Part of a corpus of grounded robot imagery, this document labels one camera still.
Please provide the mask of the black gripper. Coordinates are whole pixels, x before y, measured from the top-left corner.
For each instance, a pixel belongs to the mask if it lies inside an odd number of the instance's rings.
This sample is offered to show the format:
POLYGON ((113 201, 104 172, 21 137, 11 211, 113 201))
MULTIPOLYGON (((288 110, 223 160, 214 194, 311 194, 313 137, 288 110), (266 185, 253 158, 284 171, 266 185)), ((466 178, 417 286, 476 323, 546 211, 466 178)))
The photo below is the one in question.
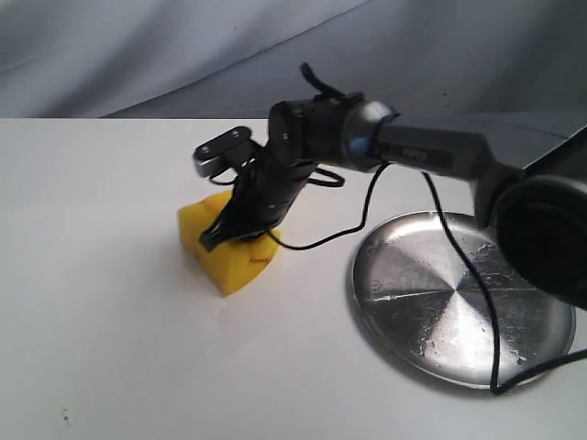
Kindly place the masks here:
POLYGON ((317 165, 302 160, 286 165, 267 149, 255 150, 238 176, 230 201, 199 236, 208 252, 233 239, 250 239, 278 226, 306 186, 317 165))

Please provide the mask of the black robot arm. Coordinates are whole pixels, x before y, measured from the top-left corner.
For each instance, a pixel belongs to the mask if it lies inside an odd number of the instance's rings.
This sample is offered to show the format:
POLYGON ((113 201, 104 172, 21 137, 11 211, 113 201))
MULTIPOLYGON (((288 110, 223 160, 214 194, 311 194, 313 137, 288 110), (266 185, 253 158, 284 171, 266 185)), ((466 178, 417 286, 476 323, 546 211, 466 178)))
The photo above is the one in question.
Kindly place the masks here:
POLYGON ((286 216, 320 165, 384 164, 467 182, 477 227, 527 282, 586 305, 586 114, 582 110, 403 115, 361 93, 275 104, 268 140, 239 126, 194 152, 198 172, 237 172, 231 197, 199 237, 207 250, 260 236, 286 216))

